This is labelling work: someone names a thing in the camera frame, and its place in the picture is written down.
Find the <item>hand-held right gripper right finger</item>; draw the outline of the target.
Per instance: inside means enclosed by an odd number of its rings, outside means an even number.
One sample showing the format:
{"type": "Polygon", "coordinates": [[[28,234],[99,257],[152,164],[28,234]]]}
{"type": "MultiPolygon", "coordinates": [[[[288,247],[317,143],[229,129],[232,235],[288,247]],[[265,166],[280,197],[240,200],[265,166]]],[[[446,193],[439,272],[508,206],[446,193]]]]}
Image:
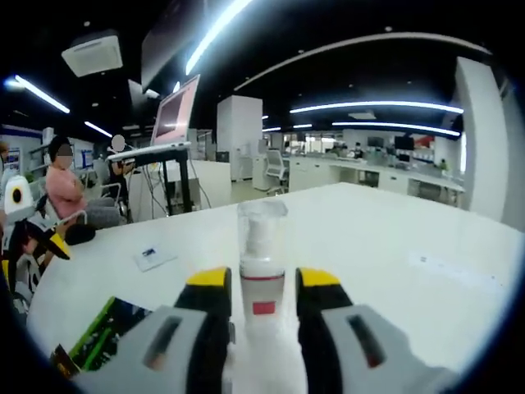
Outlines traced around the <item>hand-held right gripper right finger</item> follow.
{"type": "Polygon", "coordinates": [[[452,393],[456,374],[432,367],[407,335],[367,305],[356,305],[339,279],[295,271],[298,340],[310,393],[452,393]]]}

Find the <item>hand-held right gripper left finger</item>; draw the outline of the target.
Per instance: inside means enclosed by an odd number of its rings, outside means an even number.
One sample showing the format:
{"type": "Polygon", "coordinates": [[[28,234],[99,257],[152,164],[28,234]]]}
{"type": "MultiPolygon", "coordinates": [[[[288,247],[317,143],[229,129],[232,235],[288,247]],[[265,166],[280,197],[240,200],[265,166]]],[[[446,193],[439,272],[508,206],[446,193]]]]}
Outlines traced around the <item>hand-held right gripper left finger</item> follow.
{"type": "Polygon", "coordinates": [[[231,269],[195,273],[173,306],[148,314],[101,368],[81,372],[83,393],[221,393],[231,323],[231,269]]]}

